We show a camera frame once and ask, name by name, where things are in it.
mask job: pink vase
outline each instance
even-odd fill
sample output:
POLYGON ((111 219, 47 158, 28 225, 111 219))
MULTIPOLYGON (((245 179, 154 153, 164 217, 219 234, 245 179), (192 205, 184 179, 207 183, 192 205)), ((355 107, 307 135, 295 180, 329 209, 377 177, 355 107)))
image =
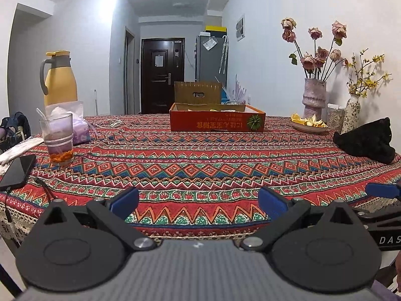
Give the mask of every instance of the pink vase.
POLYGON ((302 104, 305 105, 304 117, 312 117, 316 114, 316 120, 320 120, 322 109, 326 107, 326 82, 320 79, 305 78, 302 104))

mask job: refrigerator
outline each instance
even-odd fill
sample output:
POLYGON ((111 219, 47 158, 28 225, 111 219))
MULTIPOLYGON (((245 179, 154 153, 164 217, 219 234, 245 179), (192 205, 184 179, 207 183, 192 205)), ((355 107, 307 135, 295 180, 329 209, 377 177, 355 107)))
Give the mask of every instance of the refrigerator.
POLYGON ((220 60, 223 53, 224 38, 213 37, 217 42, 210 50, 204 46, 210 40, 208 36, 198 36, 196 39, 195 79, 196 81, 219 81, 223 87, 227 86, 227 69, 224 71, 224 61, 220 69, 220 60))

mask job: yellow thermos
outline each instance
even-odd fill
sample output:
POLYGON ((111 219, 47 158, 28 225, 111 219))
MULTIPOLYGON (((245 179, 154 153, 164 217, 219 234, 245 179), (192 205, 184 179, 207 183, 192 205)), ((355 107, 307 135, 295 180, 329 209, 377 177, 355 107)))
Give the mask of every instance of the yellow thermos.
POLYGON ((70 64, 69 51, 47 52, 46 59, 41 64, 41 86, 43 94, 45 94, 45 106, 73 102, 78 100, 77 82, 70 64), (45 64, 51 64, 51 68, 47 73, 45 82, 45 64))

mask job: plate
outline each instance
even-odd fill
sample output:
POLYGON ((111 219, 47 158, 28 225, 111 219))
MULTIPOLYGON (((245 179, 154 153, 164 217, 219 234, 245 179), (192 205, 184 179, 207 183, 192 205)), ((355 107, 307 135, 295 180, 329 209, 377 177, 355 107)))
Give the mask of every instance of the plate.
POLYGON ((329 131, 329 128, 319 128, 319 127, 310 127, 308 125, 299 124, 291 121, 292 127, 298 131, 306 132, 306 133, 326 133, 329 131))

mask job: blue gripper pad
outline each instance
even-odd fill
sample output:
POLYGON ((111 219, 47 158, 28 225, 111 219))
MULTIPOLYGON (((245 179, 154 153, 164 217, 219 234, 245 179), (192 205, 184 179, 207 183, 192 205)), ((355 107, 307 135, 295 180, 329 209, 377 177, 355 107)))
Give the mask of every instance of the blue gripper pad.
POLYGON ((386 185, 381 183, 368 183, 365 187, 365 192, 369 196, 396 198, 400 196, 400 190, 396 185, 386 185))
POLYGON ((109 200, 110 211, 122 220, 130 216, 139 204, 139 190, 128 188, 109 200))
POLYGON ((292 206, 291 201, 267 187, 263 187, 259 190, 257 199, 261 210, 263 210, 272 221, 283 215, 288 208, 292 206))

